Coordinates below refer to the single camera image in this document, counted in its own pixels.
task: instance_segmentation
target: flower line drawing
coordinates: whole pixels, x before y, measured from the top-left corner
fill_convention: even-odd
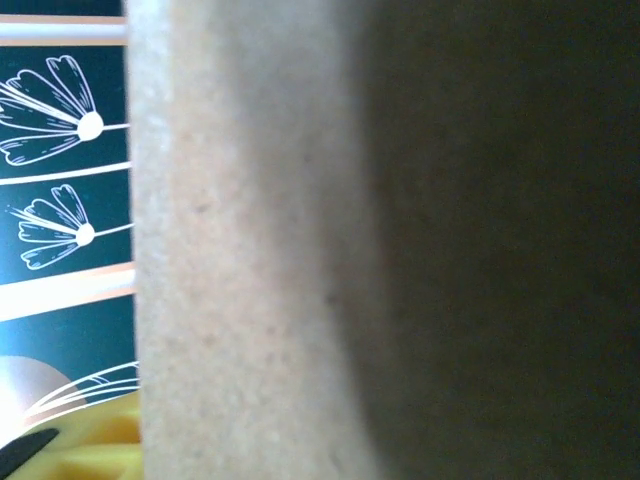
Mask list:
[[[123,363],[122,365],[107,368],[87,375],[86,377],[79,378],[78,380],[57,388],[29,407],[24,413],[24,417],[35,417],[65,405],[73,405],[81,399],[88,400],[89,398],[96,398],[97,400],[87,401],[84,405],[70,407],[62,412],[50,415],[36,425],[30,425],[29,428],[32,429],[40,423],[48,422],[61,415],[66,415],[91,405],[107,402],[126,393],[135,392],[140,388],[138,368],[138,361]]]
[[[0,124],[34,132],[0,142],[11,166],[39,162],[98,138],[102,132],[128,128],[105,125],[87,80],[70,55],[46,59],[53,81],[23,69],[0,82]]]
[[[41,246],[20,255],[29,270],[40,270],[89,245],[96,237],[128,230],[133,223],[96,232],[76,191],[70,185],[51,189],[55,203],[36,198],[23,210],[10,212],[18,223],[18,238]]]

